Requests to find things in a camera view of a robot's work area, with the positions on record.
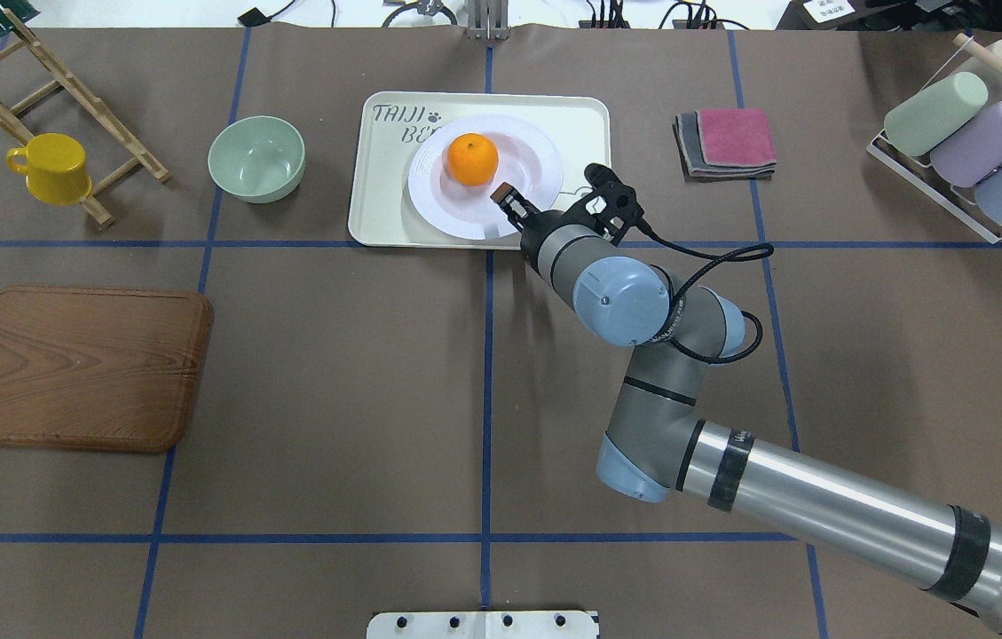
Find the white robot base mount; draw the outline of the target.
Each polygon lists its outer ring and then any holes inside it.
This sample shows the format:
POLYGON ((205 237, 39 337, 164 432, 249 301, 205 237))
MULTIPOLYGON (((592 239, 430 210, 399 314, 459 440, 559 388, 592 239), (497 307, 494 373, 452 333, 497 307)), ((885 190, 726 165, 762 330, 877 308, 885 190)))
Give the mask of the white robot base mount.
POLYGON ((378 613, 367 638, 599 638, 596 611, 400 611, 378 613))

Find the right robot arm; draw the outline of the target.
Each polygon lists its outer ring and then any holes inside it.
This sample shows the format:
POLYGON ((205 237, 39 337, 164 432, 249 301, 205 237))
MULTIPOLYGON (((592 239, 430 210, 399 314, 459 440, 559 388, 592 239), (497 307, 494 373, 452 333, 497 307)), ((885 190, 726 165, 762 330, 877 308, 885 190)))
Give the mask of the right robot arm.
POLYGON ((640 501, 694 494, 720 512, 836 549, 962 608, 1002 635, 1002 522, 927 501, 697 415, 705 373, 759 348, 763 327, 711 288, 619 247, 645 234, 635 191, 604 166, 567 210, 542 210, 513 185, 492 193, 525 261, 589 331, 632 356, 597 473, 640 501))

